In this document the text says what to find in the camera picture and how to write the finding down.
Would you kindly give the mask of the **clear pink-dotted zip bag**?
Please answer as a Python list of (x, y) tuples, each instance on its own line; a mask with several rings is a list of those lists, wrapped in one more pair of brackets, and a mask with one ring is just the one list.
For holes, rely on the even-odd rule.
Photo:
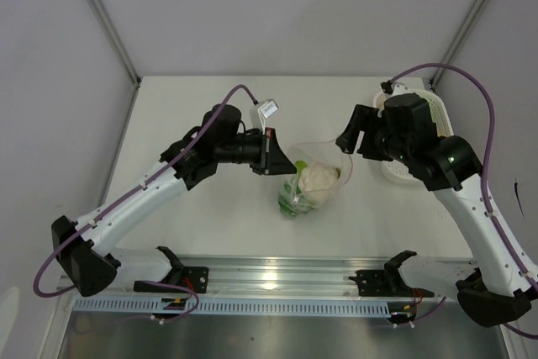
[(334, 140), (301, 142), (287, 151), (296, 172), (280, 186), (277, 203), (289, 218), (307, 214), (326, 205), (350, 180), (351, 156)]

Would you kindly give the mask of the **green toy cabbage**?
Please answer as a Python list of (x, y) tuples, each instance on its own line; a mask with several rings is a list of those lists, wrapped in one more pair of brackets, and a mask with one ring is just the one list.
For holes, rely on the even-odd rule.
[(280, 212), (290, 218), (295, 218), (300, 214), (306, 214), (313, 209), (310, 202), (303, 196), (298, 185), (302, 170), (307, 166), (308, 164), (305, 161), (296, 161), (296, 173), (291, 175), (278, 191), (277, 202)]

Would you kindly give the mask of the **white toy cauliflower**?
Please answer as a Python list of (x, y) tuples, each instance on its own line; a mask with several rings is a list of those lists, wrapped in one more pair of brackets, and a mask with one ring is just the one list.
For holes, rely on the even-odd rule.
[(340, 171), (336, 167), (313, 163), (302, 170), (298, 185), (311, 204), (320, 205), (335, 195), (339, 179)]

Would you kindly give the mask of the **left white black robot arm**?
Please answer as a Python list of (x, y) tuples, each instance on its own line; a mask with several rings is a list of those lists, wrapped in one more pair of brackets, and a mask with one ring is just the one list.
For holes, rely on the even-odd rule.
[(57, 219), (51, 226), (56, 260), (74, 288), (91, 297), (113, 284), (131, 284), (137, 292), (171, 292), (188, 286), (188, 270), (169, 248), (136, 251), (119, 249), (117, 244), (161, 205), (214, 175), (220, 164), (246, 164), (260, 176), (295, 173), (276, 131), (266, 124), (276, 111), (272, 99), (255, 104), (251, 128), (240, 130), (241, 111), (216, 105), (201, 125), (163, 151), (125, 196), (78, 219)]

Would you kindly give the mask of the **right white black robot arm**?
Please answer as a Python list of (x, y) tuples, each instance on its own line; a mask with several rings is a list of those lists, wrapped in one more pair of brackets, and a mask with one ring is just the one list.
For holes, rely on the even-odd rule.
[(462, 137), (438, 134), (426, 100), (407, 93), (390, 97), (383, 109), (357, 104), (335, 143), (346, 154), (404, 164), (445, 207), (472, 252), (476, 265), (457, 271), (403, 251), (384, 265), (390, 293), (418, 288), (453, 299), (483, 327), (507, 325), (531, 310), (537, 266), (489, 194), (485, 163)]

